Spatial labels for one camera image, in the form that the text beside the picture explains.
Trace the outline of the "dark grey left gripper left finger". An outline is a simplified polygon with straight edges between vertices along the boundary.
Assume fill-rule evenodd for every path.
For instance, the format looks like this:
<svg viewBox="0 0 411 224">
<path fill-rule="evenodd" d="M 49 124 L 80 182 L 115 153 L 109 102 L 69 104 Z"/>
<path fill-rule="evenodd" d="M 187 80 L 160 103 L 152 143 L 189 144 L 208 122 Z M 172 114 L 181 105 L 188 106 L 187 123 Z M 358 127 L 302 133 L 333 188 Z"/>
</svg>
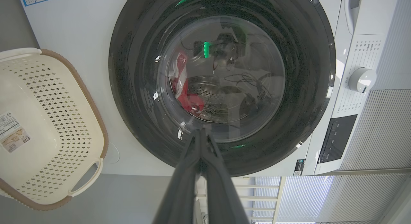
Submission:
<svg viewBox="0 0 411 224">
<path fill-rule="evenodd" d="M 195 202 L 195 183 L 200 161 L 199 129 L 186 142 L 170 183 L 153 219 L 153 224 L 192 224 Z"/>
</svg>

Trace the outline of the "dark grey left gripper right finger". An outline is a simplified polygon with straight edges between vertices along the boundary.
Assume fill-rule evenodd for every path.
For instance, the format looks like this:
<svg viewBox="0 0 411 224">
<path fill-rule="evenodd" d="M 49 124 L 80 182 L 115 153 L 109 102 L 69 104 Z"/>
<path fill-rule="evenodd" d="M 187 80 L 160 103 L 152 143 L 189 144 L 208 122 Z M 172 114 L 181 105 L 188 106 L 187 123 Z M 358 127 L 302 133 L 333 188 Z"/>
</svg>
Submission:
<svg viewBox="0 0 411 224">
<path fill-rule="evenodd" d="M 203 175 L 207 180 L 207 209 L 210 224 L 248 224 L 249 220 L 225 166 L 220 150 L 202 129 Z"/>
</svg>

